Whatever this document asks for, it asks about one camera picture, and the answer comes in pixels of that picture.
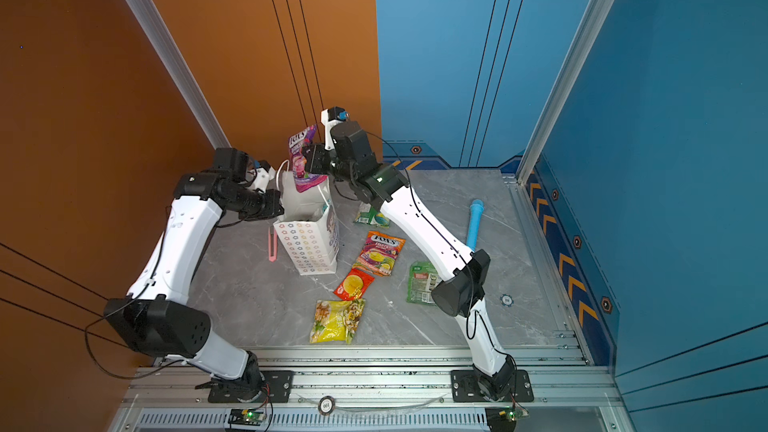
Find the yellow snack bag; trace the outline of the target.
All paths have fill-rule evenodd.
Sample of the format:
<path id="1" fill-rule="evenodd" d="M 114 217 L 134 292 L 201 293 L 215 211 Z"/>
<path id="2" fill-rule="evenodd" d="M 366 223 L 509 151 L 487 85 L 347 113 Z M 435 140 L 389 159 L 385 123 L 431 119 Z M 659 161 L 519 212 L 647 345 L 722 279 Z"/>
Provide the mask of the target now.
<path id="1" fill-rule="evenodd" d="M 365 305 L 365 299 L 318 301 L 309 342 L 351 344 L 356 336 Z"/>

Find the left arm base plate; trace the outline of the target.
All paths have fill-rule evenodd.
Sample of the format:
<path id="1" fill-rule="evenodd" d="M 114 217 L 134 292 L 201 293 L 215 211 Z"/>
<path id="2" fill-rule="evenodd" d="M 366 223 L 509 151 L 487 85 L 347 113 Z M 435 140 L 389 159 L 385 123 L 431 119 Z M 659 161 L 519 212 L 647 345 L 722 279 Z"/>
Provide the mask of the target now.
<path id="1" fill-rule="evenodd" d="M 283 404 L 289 401 L 293 379 L 291 370 L 268 370 L 257 372 L 253 378 L 211 379 L 195 389 L 207 390 L 210 403 Z"/>

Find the white paper bag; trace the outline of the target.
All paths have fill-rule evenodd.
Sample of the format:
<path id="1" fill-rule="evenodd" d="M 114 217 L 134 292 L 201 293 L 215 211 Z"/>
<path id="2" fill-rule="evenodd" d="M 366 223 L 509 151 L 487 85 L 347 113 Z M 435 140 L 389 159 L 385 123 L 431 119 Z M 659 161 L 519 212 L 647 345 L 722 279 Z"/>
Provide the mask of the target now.
<path id="1" fill-rule="evenodd" d="M 299 192 L 288 160 L 281 164 L 275 181 L 284 212 L 273 227 L 298 273 L 335 274 L 339 232 L 328 181 Z"/>

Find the purple Fox's bag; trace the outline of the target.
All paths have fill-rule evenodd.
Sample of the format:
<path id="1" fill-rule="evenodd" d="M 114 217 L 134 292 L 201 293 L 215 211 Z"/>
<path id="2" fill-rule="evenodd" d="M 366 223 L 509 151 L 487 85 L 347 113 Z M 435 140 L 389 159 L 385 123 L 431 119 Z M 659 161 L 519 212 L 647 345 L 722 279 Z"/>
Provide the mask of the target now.
<path id="1" fill-rule="evenodd" d="M 303 193 L 327 180 L 326 175 L 312 173 L 304 149 L 314 145 L 317 126 L 310 125 L 288 139 L 290 165 L 296 191 Z"/>

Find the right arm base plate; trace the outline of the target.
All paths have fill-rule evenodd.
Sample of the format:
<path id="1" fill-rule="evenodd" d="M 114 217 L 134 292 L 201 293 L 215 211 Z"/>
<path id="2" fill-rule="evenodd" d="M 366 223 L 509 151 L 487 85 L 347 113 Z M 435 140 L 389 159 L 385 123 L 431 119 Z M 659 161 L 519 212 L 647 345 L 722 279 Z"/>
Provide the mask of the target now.
<path id="1" fill-rule="evenodd" d="M 452 370 L 450 380 L 452 399 L 457 403 L 535 400 L 529 374 L 522 369 L 499 377 L 485 376 L 476 370 Z"/>

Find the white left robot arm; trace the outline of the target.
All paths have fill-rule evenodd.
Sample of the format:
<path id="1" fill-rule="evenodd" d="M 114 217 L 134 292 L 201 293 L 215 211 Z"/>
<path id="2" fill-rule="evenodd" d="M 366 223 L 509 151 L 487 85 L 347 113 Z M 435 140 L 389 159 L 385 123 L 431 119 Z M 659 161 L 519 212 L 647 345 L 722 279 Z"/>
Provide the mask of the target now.
<path id="1" fill-rule="evenodd" d="M 266 380 L 256 356 L 220 335 L 210 316 L 188 306 L 196 270 L 214 230 L 229 212 L 241 221 L 283 214 L 275 170 L 235 148 L 218 148 L 211 167 L 183 175 L 164 231 L 144 270 L 123 298 L 111 299 L 104 317 L 133 351 L 186 362 L 209 374 L 206 388 L 250 402 Z"/>

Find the orange Fox's candy bag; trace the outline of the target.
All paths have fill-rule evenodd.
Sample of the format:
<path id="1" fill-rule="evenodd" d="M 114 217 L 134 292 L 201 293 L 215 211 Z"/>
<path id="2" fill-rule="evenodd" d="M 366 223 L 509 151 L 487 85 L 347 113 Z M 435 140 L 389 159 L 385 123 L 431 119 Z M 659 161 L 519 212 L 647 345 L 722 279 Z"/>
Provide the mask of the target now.
<path id="1" fill-rule="evenodd" d="M 396 260 L 405 244 L 405 239 L 369 231 L 353 267 L 378 276 L 388 277 L 392 274 Z"/>

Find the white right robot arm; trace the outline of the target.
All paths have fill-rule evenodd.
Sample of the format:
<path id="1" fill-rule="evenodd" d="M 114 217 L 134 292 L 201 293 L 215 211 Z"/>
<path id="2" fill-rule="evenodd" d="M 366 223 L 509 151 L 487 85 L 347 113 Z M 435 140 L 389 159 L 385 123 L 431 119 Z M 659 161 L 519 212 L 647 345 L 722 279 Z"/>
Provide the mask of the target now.
<path id="1" fill-rule="evenodd" d="M 324 144 L 303 149 L 310 171 L 346 182 L 356 199 L 383 213 L 425 254 L 440 278 L 432 298 L 462 329 L 480 393 L 490 401 L 511 396 L 518 367 L 488 316 L 489 255 L 457 239 L 417 196 L 406 172 L 377 159 L 369 134 L 344 109 L 324 110 L 321 123 Z"/>

